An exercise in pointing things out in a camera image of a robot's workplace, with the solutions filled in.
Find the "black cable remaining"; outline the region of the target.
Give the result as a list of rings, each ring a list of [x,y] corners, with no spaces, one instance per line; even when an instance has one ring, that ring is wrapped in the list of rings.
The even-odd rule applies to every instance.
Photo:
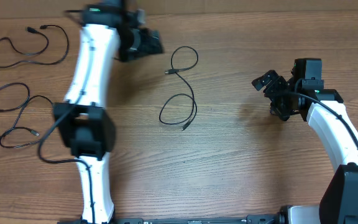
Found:
[[[173,58],[175,56],[175,54],[181,50],[181,49],[190,49],[192,50],[194,53],[195,53],[195,57],[196,57],[196,60],[194,62],[193,65],[190,65],[189,67],[185,67],[185,68],[175,68],[174,65],[173,65]],[[180,75],[180,72],[185,72],[185,71],[189,71],[191,70],[192,68],[194,68],[199,62],[199,54],[197,52],[196,49],[194,49],[193,47],[190,47],[190,46],[187,46],[187,45],[183,45],[183,46],[180,46],[178,47],[177,49],[175,49],[173,51],[173,53],[171,54],[171,57],[170,57],[170,68],[165,70],[164,71],[164,74],[165,75],[172,75],[172,74],[175,74],[179,79],[181,79],[185,85],[189,88],[190,90],[190,95],[189,94],[186,94],[186,93],[177,93],[177,94],[174,94],[172,95],[164,104],[163,106],[161,107],[161,110],[159,112],[159,115],[158,115],[158,120],[160,123],[164,124],[164,125],[169,125],[169,126],[174,126],[174,125],[179,125],[179,124],[182,124],[182,131],[186,130],[189,125],[194,121],[194,119],[196,118],[196,115],[198,113],[198,105],[197,105],[197,102],[195,100],[195,93],[194,93],[194,90],[193,88],[191,87],[191,85]],[[187,118],[185,118],[184,120],[182,121],[178,121],[178,122],[174,122],[174,123],[169,123],[169,122],[166,122],[162,119],[162,114],[163,114],[163,111],[165,109],[165,107],[168,105],[168,103],[176,98],[176,97],[179,97],[179,96],[184,96],[184,97],[187,97],[191,100],[191,112],[189,114],[189,116]]]

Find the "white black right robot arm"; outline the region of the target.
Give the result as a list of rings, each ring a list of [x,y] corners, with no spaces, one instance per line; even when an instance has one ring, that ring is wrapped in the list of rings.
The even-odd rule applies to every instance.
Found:
[[[270,99],[270,112],[282,121],[302,116],[318,135],[334,169],[319,205],[289,206],[280,222],[358,223],[358,132],[339,93],[324,88],[320,73],[294,72],[285,80],[269,70],[252,85]]]

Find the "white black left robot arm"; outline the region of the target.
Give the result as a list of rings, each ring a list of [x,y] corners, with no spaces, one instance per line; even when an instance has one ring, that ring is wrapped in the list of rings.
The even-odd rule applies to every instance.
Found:
[[[53,106],[55,122],[40,139],[37,154],[49,164],[77,165],[83,193],[78,223],[112,223],[108,165],[116,128],[106,103],[113,62],[161,54],[163,47],[159,32],[144,26],[145,12],[135,1],[100,1],[79,13],[80,48],[73,80],[64,101]],[[51,160],[42,155],[42,146],[55,129],[70,149],[70,159]]]

